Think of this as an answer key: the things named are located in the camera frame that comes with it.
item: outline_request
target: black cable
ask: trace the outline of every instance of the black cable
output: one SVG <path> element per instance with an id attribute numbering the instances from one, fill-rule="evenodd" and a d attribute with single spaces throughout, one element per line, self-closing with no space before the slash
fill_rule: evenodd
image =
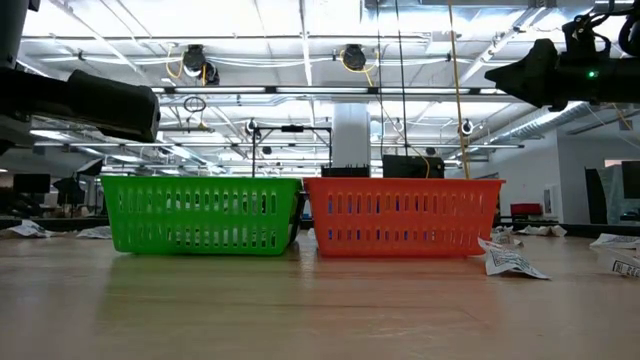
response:
<path id="1" fill-rule="evenodd" d="M 382 104 L 382 56 L 381 53 L 382 46 L 380 44 L 380 4 L 379 1 L 376 1 L 376 20 L 378 21 L 378 94 L 376 94 L 376 98 L 380 103 L 380 126 L 382 128 L 382 133 L 380 135 L 380 161 L 382 161 L 382 156 L 384 155 L 384 105 Z"/>
<path id="2" fill-rule="evenodd" d="M 398 22 L 398 45 L 400 47 L 400 78 L 402 80 L 402 117 L 404 121 L 404 151 L 409 156 L 409 143 L 407 141 L 407 98 L 404 92 L 404 58 L 402 55 L 402 32 L 400 31 L 400 10 L 398 10 L 398 0 L 396 0 L 396 19 Z"/>

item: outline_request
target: metal frame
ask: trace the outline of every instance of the metal frame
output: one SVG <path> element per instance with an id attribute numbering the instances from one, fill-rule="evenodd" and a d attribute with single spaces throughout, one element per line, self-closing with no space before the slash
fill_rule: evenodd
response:
<path id="1" fill-rule="evenodd" d="M 260 142 L 256 143 L 256 133 L 260 130 L 268 131 L 266 134 L 262 136 Z M 320 139 L 325 146 L 329 148 L 329 165 L 331 165 L 333 161 L 333 130 L 329 127 L 318 127 L 318 126 L 298 126 L 298 125 L 284 125 L 284 126 L 256 126 L 253 128 L 253 132 L 251 133 L 251 148 L 252 148 L 252 156 L 251 156 L 251 177 L 256 177 L 256 148 L 260 145 L 272 132 L 275 130 L 280 130 L 283 133 L 298 133 L 304 132 L 305 130 L 310 130 L 313 132 L 318 139 Z M 324 130 L 329 133 L 329 143 L 322 139 L 322 137 L 316 132 L 316 130 Z"/>

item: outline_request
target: ceiling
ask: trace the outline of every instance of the ceiling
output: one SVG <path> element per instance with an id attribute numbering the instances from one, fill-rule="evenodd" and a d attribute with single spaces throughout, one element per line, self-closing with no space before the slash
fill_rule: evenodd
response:
<path id="1" fill-rule="evenodd" d="M 555 3 L 558 7 L 529 6 L 544 3 Z M 491 88 L 493 84 L 484 79 L 485 71 L 521 59 L 535 39 L 552 38 L 561 50 L 563 36 L 559 26 L 590 9 L 593 3 L 472 0 L 464 1 L 464 6 L 454 4 L 460 86 Z M 184 74 L 173 78 L 166 67 L 177 73 L 179 54 L 189 44 L 202 44 L 220 74 L 222 86 L 367 87 L 368 80 L 363 73 L 349 72 L 339 61 L 346 44 L 360 44 L 368 57 L 367 66 L 372 67 L 373 86 L 452 88 L 454 66 L 448 61 L 452 50 L 449 14 L 447 7 L 442 6 L 446 1 L 399 0 L 396 16 L 394 1 L 381 0 L 379 17 L 372 4 L 375 1 L 75 0 L 63 4 L 58 0 L 43 0 L 39 12 L 28 14 L 19 60 L 32 70 L 61 79 L 81 69 L 155 88 L 197 86 L 197 80 Z M 607 22 L 601 33 L 615 38 L 619 28 L 616 21 Z M 513 31 L 514 26 L 518 26 L 520 32 Z M 381 66 L 376 63 L 378 49 Z M 453 94 L 413 96 L 406 106 L 398 96 L 383 96 L 382 104 L 391 119 L 406 118 L 408 139 L 423 152 L 426 144 L 458 141 L 458 110 Z M 124 164 L 124 169 L 131 167 L 122 170 L 120 166 L 121 171 L 127 172 L 146 164 L 167 173 L 211 174 L 215 168 L 215 174 L 245 175 L 250 172 L 251 162 L 246 154 L 251 149 L 234 149 L 228 145 L 250 141 L 244 132 L 248 120 L 254 119 L 262 126 L 330 127 L 332 104 L 354 101 L 331 95 L 244 94 L 241 100 L 237 94 L 200 97 L 207 102 L 207 109 L 191 114 L 183 107 L 185 96 L 159 94 L 162 104 L 159 142 L 181 144 L 179 151 L 165 151 L 158 146 L 87 145 L 82 148 L 95 156 L 125 155 L 120 159 L 109 158 L 108 162 Z M 357 99 L 368 104 L 372 120 L 376 122 L 380 121 L 381 114 L 379 100 L 373 96 Z M 463 95 L 460 109 L 463 119 L 476 124 L 475 141 L 491 138 L 492 134 L 535 110 L 499 94 Z M 199 123 L 206 129 L 198 129 Z M 50 119 L 40 119 L 35 131 L 40 131 L 36 135 L 42 141 L 121 143 L 94 129 Z M 385 144 L 402 141 L 386 116 L 383 133 Z M 328 149 L 319 136 L 311 132 L 274 132 L 264 140 L 264 144 L 269 142 L 317 143 L 317 147 L 274 148 L 270 155 L 259 151 L 264 166 L 261 172 L 266 174 L 314 175 L 319 165 L 328 159 Z M 451 152 L 440 151 L 442 155 Z M 379 159 L 379 151 L 372 154 L 374 159 Z"/>

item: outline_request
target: desk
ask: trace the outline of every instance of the desk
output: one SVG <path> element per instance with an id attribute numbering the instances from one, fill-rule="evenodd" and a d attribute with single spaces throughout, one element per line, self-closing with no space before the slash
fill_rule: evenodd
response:
<path id="1" fill-rule="evenodd" d="M 0 240 L 0 358 L 640 358 L 640 282 L 590 240 L 521 237 L 552 281 L 480 258 L 142 257 L 110 241 Z"/>

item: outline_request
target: red basket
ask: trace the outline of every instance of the red basket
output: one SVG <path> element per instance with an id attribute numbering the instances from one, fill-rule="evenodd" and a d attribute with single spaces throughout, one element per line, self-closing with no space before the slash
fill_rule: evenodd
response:
<path id="1" fill-rule="evenodd" d="M 481 255 L 503 180 L 308 178 L 320 254 Z"/>

